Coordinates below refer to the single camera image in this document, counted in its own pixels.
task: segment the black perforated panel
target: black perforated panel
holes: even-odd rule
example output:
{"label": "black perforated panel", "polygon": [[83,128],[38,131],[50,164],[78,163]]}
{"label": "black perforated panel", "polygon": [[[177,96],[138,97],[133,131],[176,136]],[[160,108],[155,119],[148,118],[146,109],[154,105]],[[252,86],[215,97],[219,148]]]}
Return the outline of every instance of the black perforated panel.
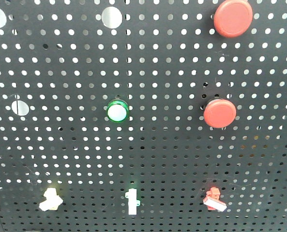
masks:
{"label": "black perforated panel", "polygon": [[[0,0],[5,231],[287,231],[287,0],[249,0],[234,39],[221,2]],[[223,129],[203,120],[214,96],[237,107]],[[106,118],[115,97],[129,120]],[[226,211],[203,205],[212,186]],[[58,211],[38,208],[48,187]]]}

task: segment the green indicator light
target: green indicator light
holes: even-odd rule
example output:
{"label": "green indicator light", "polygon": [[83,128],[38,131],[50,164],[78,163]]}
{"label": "green indicator light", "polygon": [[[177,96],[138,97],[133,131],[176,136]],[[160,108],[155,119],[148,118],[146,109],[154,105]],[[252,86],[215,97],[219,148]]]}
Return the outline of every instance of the green indicator light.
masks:
{"label": "green indicator light", "polygon": [[128,117],[128,104],[120,99],[112,100],[108,104],[106,113],[111,121],[122,122]]}

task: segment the emergency stop button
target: emergency stop button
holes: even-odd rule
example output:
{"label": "emergency stop button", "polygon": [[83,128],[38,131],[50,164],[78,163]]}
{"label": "emergency stop button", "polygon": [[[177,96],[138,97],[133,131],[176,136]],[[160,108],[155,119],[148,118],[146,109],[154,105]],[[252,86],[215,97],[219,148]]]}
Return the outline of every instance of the emergency stop button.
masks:
{"label": "emergency stop button", "polygon": [[253,10],[247,1],[226,0],[214,14],[214,26],[220,35],[233,38],[245,33],[252,19]]}
{"label": "emergency stop button", "polygon": [[235,105],[225,99],[214,99],[206,106],[203,117],[213,128],[222,128],[231,124],[236,117]]}

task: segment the white connector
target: white connector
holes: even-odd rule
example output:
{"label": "white connector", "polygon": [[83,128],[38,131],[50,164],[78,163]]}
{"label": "white connector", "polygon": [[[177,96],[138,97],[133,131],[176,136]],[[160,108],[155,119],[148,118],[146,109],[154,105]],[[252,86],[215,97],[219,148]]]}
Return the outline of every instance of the white connector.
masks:
{"label": "white connector", "polygon": [[214,209],[217,209],[221,212],[223,212],[224,210],[226,210],[227,206],[224,202],[222,201],[219,201],[217,199],[214,199],[212,197],[206,197],[204,200],[203,200],[203,203],[207,206],[210,206]]}
{"label": "white connector", "polygon": [[140,205],[140,201],[137,200],[137,189],[129,189],[125,193],[125,198],[128,198],[128,215],[137,215],[137,207]]}
{"label": "white connector", "polygon": [[55,188],[48,188],[45,191],[44,196],[46,197],[46,201],[39,204],[39,208],[42,211],[57,210],[58,206],[63,202],[62,198],[57,195]]}

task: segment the red mushroom button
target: red mushroom button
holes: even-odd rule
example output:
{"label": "red mushroom button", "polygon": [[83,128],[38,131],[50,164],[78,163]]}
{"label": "red mushroom button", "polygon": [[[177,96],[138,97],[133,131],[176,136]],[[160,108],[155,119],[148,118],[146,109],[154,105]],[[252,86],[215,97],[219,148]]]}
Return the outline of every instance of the red mushroom button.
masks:
{"label": "red mushroom button", "polygon": [[226,0],[216,10],[214,26],[216,31],[228,38],[242,35],[253,19],[251,5],[245,0]]}
{"label": "red mushroom button", "polygon": [[222,128],[231,124],[236,117],[235,105],[224,99],[215,99],[206,106],[203,117],[213,128]]}

